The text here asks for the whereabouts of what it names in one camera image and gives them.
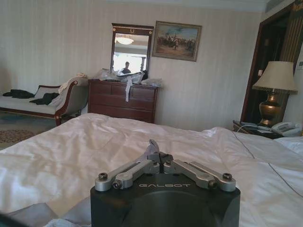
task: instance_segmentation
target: telephone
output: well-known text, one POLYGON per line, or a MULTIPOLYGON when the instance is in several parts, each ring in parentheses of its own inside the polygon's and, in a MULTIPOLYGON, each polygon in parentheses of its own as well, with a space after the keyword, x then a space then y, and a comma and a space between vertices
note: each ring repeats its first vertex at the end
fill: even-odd
POLYGON ((271 130, 281 134, 284 137, 300 136, 302 131, 302 124, 294 122, 281 122, 275 124, 271 130))

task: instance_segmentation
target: painting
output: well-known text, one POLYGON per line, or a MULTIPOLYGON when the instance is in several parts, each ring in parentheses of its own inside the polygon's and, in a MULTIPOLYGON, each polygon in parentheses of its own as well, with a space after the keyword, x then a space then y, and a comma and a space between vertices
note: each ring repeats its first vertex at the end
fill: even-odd
POLYGON ((202 26, 157 21, 153 57, 196 61, 202 26))

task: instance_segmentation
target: striped wallpaper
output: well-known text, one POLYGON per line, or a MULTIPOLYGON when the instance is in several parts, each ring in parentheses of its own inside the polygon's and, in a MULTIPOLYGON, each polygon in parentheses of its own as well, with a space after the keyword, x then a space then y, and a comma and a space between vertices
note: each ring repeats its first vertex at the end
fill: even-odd
POLYGON ((151 58, 156 123, 230 128, 241 115, 261 14, 101 0, 0 0, 0 89, 35 92, 109 68, 111 23, 202 25, 197 62, 151 58))
POLYGON ((303 16, 291 21, 289 34, 286 37, 280 60, 294 62, 297 56, 296 50, 299 49, 299 41, 303 35, 303 16))
MULTIPOLYGON (((301 47, 301 52, 297 64, 299 64, 300 61, 303 61, 303 45, 301 47)), ((298 87, 298 94, 289 96, 283 121, 303 123, 303 70, 302 69, 296 69, 294 73, 294 82, 298 87)))

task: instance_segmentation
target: white cloth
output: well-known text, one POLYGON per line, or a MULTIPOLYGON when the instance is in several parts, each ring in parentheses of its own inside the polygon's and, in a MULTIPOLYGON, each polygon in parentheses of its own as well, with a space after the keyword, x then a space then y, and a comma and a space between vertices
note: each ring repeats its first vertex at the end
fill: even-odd
POLYGON ((76 77, 70 78, 67 82, 63 83, 59 89, 58 89, 58 93, 61 94, 68 86, 68 83, 72 80, 72 79, 77 79, 77 77, 83 77, 83 78, 87 78, 87 75, 84 73, 78 73, 76 77))
POLYGON ((49 104, 49 105, 51 105, 51 106, 58 106, 58 105, 60 105, 60 103, 63 101, 63 97, 62 97, 62 95, 60 94, 60 95, 58 95, 56 98, 54 98, 52 101, 51 101, 51 103, 49 104))
POLYGON ((65 219, 53 219, 45 227, 91 227, 91 225, 80 226, 65 219))
POLYGON ((282 137, 275 139, 291 151, 303 156, 303 137, 282 137))
POLYGON ((241 227, 302 226, 302 156, 278 142, 223 128, 186 131, 93 113, 0 151, 0 210, 46 202, 61 216, 89 196, 98 173, 135 160, 149 139, 175 159, 231 173, 241 190, 241 227))
POLYGON ((26 226, 41 227, 58 216, 48 207, 46 203, 38 203, 8 214, 14 220, 26 226))
POLYGON ((132 78, 130 76, 128 76, 127 77, 127 85, 126 85, 126 88, 125 88, 125 101, 126 102, 128 102, 128 100, 129 100, 129 91, 130 91, 132 85, 133 85, 132 78))

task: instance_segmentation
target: nightstand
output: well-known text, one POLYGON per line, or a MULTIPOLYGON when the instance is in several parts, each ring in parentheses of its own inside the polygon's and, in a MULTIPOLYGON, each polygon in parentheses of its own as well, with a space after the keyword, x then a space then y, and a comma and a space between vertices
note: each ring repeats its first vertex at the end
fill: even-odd
MULTIPOLYGON (((240 127, 242 127, 244 124, 240 121, 232 121, 233 123, 233 131, 238 131, 240 127)), ((272 140, 274 139, 278 139, 278 138, 281 138, 283 137, 282 135, 278 134, 278 133, 261 133, 258 131, 257 128, 255 127, 250 127, 250 126, 245 126, 243 128, 241 128, 239 130, 239 132, 241 133, 245 133, 245 134, 252 134, 252 135, 258 135, 258 136, 264 136, 264 137, 267 137, 267 138, 270 138, 272 140)))

